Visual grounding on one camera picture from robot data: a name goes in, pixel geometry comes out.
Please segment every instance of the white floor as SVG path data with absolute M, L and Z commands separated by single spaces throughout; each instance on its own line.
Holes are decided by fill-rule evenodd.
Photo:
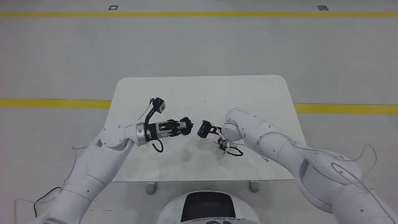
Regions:
M 0 0 L 2 12 L 398 11 L 398 0 Z M 295 103 L 398 104 L 397 19 L 378 18 L 0 18 L 0 98 L 111 99 L 124 77 L 279 74 Z M 16 198 L 35 200 L 62 183 L 72 145 L 91 140 L 107 110 L 0 109 L 0 223 Z M 398 117 L 300 114 L 307 143 L 356 156 L 378 153 L 367 183 L 398 211 Z M 369 166 L 367 154 L 363 165 Z M 154 223 L 182 193 L 223 190 L 248 201 L 264 223 L 335 223 L 293 181 L 111 184 L 83 223 Z M 18 223 L 34 216 L 18 203 Z

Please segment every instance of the white table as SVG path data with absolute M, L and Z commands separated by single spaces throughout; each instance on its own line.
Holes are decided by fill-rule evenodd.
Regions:
M 281 76 L 124 78 L 116 87 L 105 126 L 136 123 L 151 97 L 160 97 L 166 104 L 165 111 L 155 113 L 151 123 L 187 116 L 194 123 L 192 132 L 162 139 L 163 153 L 156 152 L 152 145 L 134 146 L 113 181 L 293 179 L 283 167 L 265 162 L 244 146 L 240 147 L 243 157 L 233 157 L 218 149 L 213 142 L 215 135 L 209 134 L 206 139 L 197 136 L 203 119 L 222 126 L 226 112 L 239 106 L 305 144 Z

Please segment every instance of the yellow floor line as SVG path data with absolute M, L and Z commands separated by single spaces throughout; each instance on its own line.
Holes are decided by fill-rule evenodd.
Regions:
M 3 108 L 104 108 L 111 100 L 65 100 L 65 99 L 9 99 L 0 98 Z
M 398 17 L 398 12 L 0 12 L 0 17 Z
M 398 105 L 294 104 L 297 113 L 398 114 Z
M 0 108 L 95 108 L 108 109 L 111 100 L 65 100 L 0 98 Z M 302 104 L 294 105 L 297 113 L 398 114 L 398 105 Z

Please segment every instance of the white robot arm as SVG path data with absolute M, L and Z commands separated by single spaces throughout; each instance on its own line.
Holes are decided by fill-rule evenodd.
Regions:
M 187 117 L 149 124 L 150 117 L 156 111 L 162 113 L 165 108 L 160 98 L 151 102 L 153 108 L 144 123 L 101 130 L 76 161 L 59 196 L 31 224 L 79 224 L 92 201 L 112 182 L 134 145 L 191 132 L 193 124 Z
M 239 108 L 230 110 L 222 135 L 285 167 L 305 198 L 341 224 L 395 224 L 397 215 L 361 179 L 357 163 L 334 152 L 297 144 L 276 128 Z

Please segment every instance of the table leg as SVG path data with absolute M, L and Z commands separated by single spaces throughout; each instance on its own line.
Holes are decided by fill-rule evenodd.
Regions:
M 253 193 L 260 191 L 260 184 L 258 181 L 249 181 L 249 189 Z
M 147 183 L 146 191 L 147 191 L 148 195 L 155 194 L 156 190 L 157 190 L 157 182 L 148 182 Z

